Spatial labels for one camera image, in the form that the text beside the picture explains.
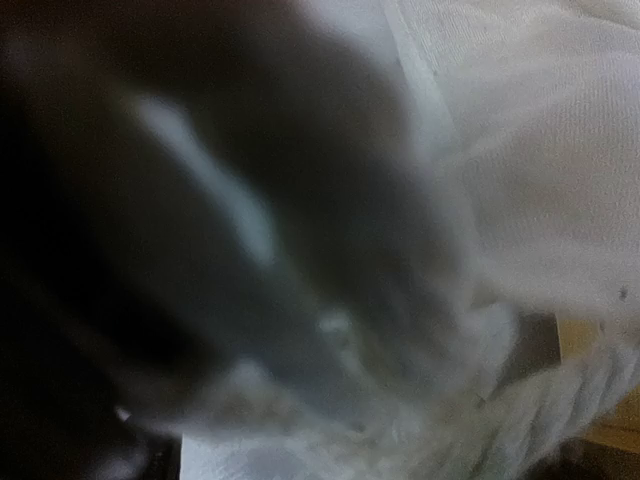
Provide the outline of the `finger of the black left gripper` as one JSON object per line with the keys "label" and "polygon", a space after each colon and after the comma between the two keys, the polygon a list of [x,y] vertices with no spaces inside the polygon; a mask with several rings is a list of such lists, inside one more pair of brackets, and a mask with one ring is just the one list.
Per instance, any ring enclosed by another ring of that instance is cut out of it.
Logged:
{"label": "finger of the black left gripper", "polygon": [[1,5],[1,475],[133,479],[256,367],[360,429],[461,360],[468,248],[383,1]]}

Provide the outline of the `duck print mattress cushion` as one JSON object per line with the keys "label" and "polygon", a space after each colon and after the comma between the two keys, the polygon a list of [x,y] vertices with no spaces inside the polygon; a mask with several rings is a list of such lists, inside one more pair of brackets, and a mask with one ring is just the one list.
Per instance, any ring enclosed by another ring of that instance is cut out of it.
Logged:
{"label": "duck print mattress cushion", "polygon": [[502,398],[560,363],[557,320],[639,320],[639,5],[381,1],[415,132],[470,234],[463,316],[437,389],[362,434],[269,386],[263,430],[185,438],[183,479],[514,479],[529,450]]}

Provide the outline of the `wooden pet bed frame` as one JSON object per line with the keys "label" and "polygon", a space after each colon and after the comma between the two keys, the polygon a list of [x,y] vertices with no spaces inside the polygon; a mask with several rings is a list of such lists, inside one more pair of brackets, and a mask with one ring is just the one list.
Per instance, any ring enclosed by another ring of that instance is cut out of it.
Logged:
{"label": "wooden pet bed frame", "polygon": [[639,451],[639,320],[557,320],[560,363],[505,389],[533,452],[585,436]]}

